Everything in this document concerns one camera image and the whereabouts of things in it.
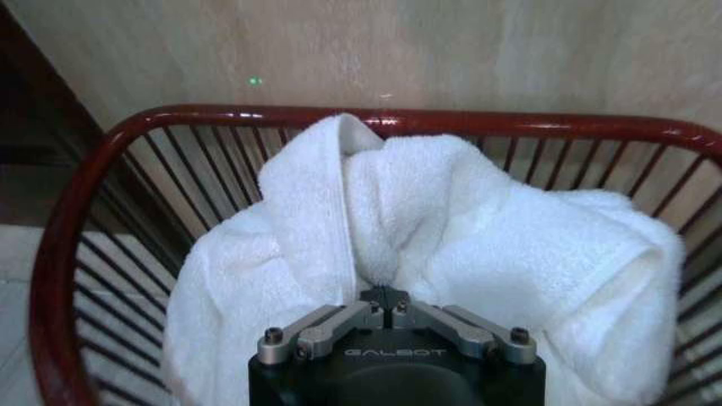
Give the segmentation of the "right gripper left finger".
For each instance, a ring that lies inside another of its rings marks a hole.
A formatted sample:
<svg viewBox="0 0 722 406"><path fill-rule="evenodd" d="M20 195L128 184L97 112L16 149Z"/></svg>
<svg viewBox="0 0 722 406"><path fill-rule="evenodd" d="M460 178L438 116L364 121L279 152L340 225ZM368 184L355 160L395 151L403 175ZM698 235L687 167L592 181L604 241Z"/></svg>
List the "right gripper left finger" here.
<svg viewBox="0 0 722 406"><path fill-rule="evenodd" d="M257 362L281 365L323 361L351 332L387 327L385 313L385 287L361 291L351 304L321 305L288 326L267 328L257 342Z"/></svg>

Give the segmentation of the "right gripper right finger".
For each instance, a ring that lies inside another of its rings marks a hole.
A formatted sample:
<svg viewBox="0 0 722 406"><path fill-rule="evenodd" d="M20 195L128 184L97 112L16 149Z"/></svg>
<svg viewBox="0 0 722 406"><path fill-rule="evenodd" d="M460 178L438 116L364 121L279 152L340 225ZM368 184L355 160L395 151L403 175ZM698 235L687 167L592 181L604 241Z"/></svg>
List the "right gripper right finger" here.
<svg viewBox="0 0 722 406"><path fill-rule="evenodd" d="M436 307L388 287L384 309L394 329L432 331L467 358L490 359L495 354L512 365L536 362L536 341L523 328L508 330L456 305Z"/></svg>

